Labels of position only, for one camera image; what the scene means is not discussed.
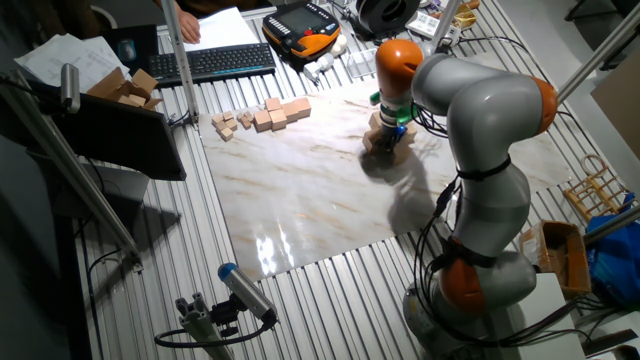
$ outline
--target black cable tie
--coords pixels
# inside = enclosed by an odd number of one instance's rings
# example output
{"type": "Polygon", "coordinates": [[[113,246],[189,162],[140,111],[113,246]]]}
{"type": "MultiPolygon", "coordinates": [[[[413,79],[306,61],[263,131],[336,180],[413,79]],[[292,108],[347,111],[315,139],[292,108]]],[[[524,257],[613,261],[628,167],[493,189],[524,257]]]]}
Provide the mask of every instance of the black cable tie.
{"type": "Polygon", "coordinates": [[[511,156],[507,155],[507,160],[505,160],[502,164],[494,167],[491,170],[487,170],[487,171],[474,170],[469,172],[458,170],[458,176],[460,176],[462,179],[465,179],[465,180],[482,181],[488,178],[489,176],[493,176],[500,173],[502,170],[506,169],[509,165],[511,165],[511,156]]]}

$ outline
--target stack of wooden blocks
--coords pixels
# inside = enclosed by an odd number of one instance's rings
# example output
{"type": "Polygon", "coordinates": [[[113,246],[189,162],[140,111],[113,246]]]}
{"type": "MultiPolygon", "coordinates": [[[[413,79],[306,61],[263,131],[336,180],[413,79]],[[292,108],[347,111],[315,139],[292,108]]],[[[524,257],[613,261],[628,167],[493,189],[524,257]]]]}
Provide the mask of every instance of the stack of wooden blocks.
{"type": "Polygon", "coordinates": [[[211,124],[216,128],[218,135],[220,135],[224,141],[231,140],[233,138],[233,132],[238,130],[238,122],[233,118],[231,111],[227,111],[222,115],[213,115],[211,124]]]}
{"type": "Polygon", "coordinates": [[[265,110],[255,114],[258,132],[282,130],[287,124],[311,115],[311,104],[304,97],[284,105],[280,104],[278,98],[267,99],[265,107],[265,110]]]}
{"type": "Polygon", "coordinates": [[[231,111],[216,114],[212,117],[211,124],[216,128],[222,140],[229,141],[233,138],[233,132],[238,130],[238,123],[241,123],[246,130],[251,128],[252,123],[255,123],[258,132],[276,131],[286,128],[287,124],[311,115],[311,104],[304,97],[283,105],[280,104],[278,98],[267,99],[265,108],[255,114],[249,111],[240,113],[237,121],[233,118],[231,111]]]}

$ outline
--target desk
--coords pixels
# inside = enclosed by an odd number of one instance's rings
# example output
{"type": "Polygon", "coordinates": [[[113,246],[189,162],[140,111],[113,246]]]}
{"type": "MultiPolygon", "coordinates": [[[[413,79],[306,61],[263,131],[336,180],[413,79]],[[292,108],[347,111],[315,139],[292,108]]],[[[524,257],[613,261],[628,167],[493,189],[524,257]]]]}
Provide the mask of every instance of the desk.
{"type": "MultiPolygon", "coordinates": [[[[245,14],[247,23],[262,41],[260,19],[269,11],[245,14]]],[[[495,0],[485,0],[476,14],[478,24],[466,36],[500,35],[521,41],[495,0]]],[[[348,24],[342,25],[349,31],[348,24]]],[[[400,37],[412,38],[406,33],[400,37]]],[[[356,42],[352,36],[348,39],[349,51],[374,47],[356,42]]],[[[163,52],[170,48],[166,28],[159,28],[159,44],[163,52]]],[[[526,54],[501,42],[468,43],[455,52],[458,56],[498,52],[508,70],[544,78],[543,70],[532,65],[526,54]]],[[[321,76],[319,87],[279,61],[276,63],[274,75],[196,86],[200,110],[220,113],[263,103],[269,97],[290,98],[373,79],[372,76],[350,79],[344,68],[345,56],[321,76]]],[[[158,110],[167,116],[185,113],[180,87],[156,91],[154,96],[164,99],[158,110]]],[[[561,110],[572,112],[566,106],[561,106],[561,110]]],[[[600,152],[591,137],[578,122],[565,116],[556,119],[549,135],[574,174],[584,177],[580,159],[586,153],[600,152]]],[[[200,291],[212,305],[225,301],[229,295],[216,272],[220,264],[235,262],[236,258],[202,142],[190,126],[176,129],[174,137],[188,175],[185,182],[152,181],[149,185],[145,211],[134,227],[145,270],[140,275],[126,268],[120,272],[116,262],[108,261],[96,266],[92,273],[94,288],[99,289],[98,322],[105,358],[206,359],[201,350],[156,347],[153,336],[179,328],[175,299],[189,298],[200,291]],[[181,216],[175,220],[167,213],[181,216]]],[[[535,194],[524,230],[541,219],[586,225],[562,196],[562,190],[571,184],[576,181],[535,194]]],[[[96,233],[89,235],[94,239],[88,241],[87,260],[91,263],[112,250],[113,242],[96,233]]],[[[421,349],[405,326],[401,305],[404,290],[413,281],[411,249],[415,239],[411,234],[389,238],[259,281],[258,287],[275,303],[281,323],[275,331],[232,346],[235,356],[269,360],[418,359],[421,349]]],[[[82,264],[81,247],[78,250],[82,264]]],[[[86,279],[83,281],[86,293],[86,279]]],[[[99,358],[90,310],[87,314],[94,358],[99,358]]],[[[248,334],[256,330],[257,324],[251,316],[242,316],[238,326],[242,334],[248,334]]]]}

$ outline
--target cable bundle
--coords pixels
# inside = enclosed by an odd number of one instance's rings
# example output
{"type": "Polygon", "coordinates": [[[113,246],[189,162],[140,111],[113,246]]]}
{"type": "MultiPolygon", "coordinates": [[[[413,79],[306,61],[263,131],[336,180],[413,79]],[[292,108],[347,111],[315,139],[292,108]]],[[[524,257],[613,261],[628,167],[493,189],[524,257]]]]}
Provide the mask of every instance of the cable bundle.
{"type": "Polygon", "coordinates": [[[412,102],[411,113],[414,114],[413,120],[416,124],[422,126],[429,134],[442,139],[447,139],[449,137],[447,133],[447,126],[435,121],[433,114],[427,111],[424,107],[412,102]]]}
{"type": "MultiPolygon", "coordinates": [[[[529,345],[538,341],[543,341],[549,338],[553,338],[566,333],[579,333],[586,337],[587,341],[591,342],[590,334],[593,332],[593,329],[589,334],[582,330],[577,329],[567,329],[567,330],[556,330],[556,331],[547,331],[545,334],[539,335],[546,328],[563,319],[565,316],[569,315],[569,313],[575,309],[581,310],[605,310],[610,309],[604,304],[595,301],[593,299],[589,299],[587,297],[581,296],[567,302],[566,305],[562,306],[558,310],[551,313],[546,318],[542,319],[536,324],[533,324],[525,329],[522,329],[510,336],[507,336],[503,339],[499,340],[482,340],[465,334],[459,330],[457,330],[454,326],[448,324],[445,319],[443,319],[440,314],[434,308],[434,304],[432,301],[433,295],[433,277],[435,276],[435,272],[431,271],[434,266],[434,260],[431,260],[428,264],[425,265],[424,262],[424,254],[425,248],[427,246],[427,235],[430,232],[431,228],[435,220],[444,212],[446,205],[449,200],[453,196],[454,193],[459,191],[460,187],[456,187],[457,178],[452,181],[447,188],[440,194],[436,202],[436,210],[434,211],[433,216],[427,222],[427,225],[420,232],[420,236],[418,237],[418,242],[416,244],[416,255],[414,258],[414,272],[413,272],[413,281],[416,286],[416,292],[418,293],[418,300],[420,302],[420,306],[427,313],[427,315],[444,331],[446,331],[452,338],[468,343],[470,345],[474,345],[482,348],[489,347],[519,347],[524,345],[529,345]]],[[[436,236],[440,240],[440,242],[446,241],[440,234],[435,230],[436,236]]]]}

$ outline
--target monitor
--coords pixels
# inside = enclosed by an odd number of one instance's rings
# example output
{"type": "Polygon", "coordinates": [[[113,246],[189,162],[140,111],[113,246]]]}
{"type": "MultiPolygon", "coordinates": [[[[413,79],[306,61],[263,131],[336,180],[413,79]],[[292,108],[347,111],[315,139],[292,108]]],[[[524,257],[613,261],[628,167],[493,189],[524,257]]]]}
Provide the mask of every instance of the monitor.
{"type": "MultiPolygon", "coordinates": [[[[43,97],[60,101],[60,88],[30,81],[43,97]]],[[[82,156],[140,171],[152,179],[184,180],[186,173],[164,114],[80,95],[76,114],[52,115],[82,156]]]]}

